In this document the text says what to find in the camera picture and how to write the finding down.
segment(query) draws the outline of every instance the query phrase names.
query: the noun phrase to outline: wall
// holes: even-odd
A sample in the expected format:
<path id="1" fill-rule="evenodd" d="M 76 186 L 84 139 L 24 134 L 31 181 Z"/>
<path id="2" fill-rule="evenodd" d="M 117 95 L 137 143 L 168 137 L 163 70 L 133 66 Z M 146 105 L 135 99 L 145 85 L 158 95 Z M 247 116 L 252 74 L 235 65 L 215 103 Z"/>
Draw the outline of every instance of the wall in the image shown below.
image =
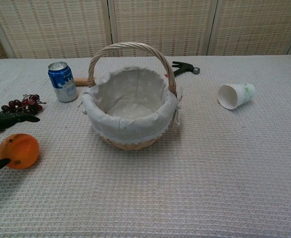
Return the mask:
<path id="1" fill-rule="evenodd" d="M 0 0 L 0 38 L 10 58 L 92 57 L 124 41 L 167 56 L 291 54 L 291 1 Z"/>

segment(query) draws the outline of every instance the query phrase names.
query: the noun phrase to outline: wooden handle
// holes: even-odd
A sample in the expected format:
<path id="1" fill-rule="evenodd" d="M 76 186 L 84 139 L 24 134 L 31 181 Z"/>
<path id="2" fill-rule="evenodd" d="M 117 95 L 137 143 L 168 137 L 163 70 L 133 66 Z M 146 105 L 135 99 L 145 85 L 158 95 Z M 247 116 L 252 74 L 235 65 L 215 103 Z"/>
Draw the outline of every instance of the wooden handle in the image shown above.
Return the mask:
<path id="1" fill-rule="evenodd" d="M 87 78 L 74 78 L 76 86 L 88 86 Z"/>

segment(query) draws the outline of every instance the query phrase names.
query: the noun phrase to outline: fabric bow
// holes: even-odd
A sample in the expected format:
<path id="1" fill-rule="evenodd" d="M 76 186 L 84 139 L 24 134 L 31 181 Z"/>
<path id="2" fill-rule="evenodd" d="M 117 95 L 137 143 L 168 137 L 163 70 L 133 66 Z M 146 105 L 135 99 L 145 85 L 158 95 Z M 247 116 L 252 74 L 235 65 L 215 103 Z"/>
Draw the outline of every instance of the fabric bow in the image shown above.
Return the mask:
<path id="1" fill-rule="evenodd" d="M 180 113 L 179 110 L 181 109 L 181 100 L 182 100 L 182 94 L 183 94 L 183 88 L 180 87 L 177 90 L 177 100 L 178 100 L 178 105 L 177 108 L 175 109 L 174 115 L 173 115 L 173 124 L 172 128 L 175 128 L 180 125 Z"/>

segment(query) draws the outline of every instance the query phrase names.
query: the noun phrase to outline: grape bunch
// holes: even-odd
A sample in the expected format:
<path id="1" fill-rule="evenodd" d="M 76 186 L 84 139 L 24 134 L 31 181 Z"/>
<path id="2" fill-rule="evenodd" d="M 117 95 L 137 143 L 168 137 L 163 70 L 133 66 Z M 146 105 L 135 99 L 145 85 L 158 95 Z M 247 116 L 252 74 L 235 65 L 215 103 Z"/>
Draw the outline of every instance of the grape bunch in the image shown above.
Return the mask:
<path id="1" fill-rule="evenodd" d="M 37 94 L 23 95 L 23 99 L 9 101 L 8 105 L 3 105 L 1 107 L 2 111 L 0 115 L 10 114 L 10 113 L 28 113 L 31 115 L 36 115 L 43 110 L 40 104 L 46 104 L 40 101 L 40 96 Z"/>

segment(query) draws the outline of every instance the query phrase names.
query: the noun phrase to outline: hammer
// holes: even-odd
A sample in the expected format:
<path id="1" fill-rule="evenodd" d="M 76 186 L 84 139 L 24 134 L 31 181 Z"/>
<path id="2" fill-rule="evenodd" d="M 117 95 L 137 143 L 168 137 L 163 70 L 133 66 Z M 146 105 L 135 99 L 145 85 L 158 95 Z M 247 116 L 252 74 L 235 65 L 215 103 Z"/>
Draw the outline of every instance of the hammer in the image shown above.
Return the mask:
<path id="1" fill-rule="evenodd" d="M 173 72 L 175 77 L 185 72 L 199 74 L 201 71 L 200 68 L 194 67 L 192 64 L 178 61 L 173 61 L 172 67 L 179 68 Z M 76 86 L 87 86 L 87 78 L 74 78 L 74 81 Z"/>

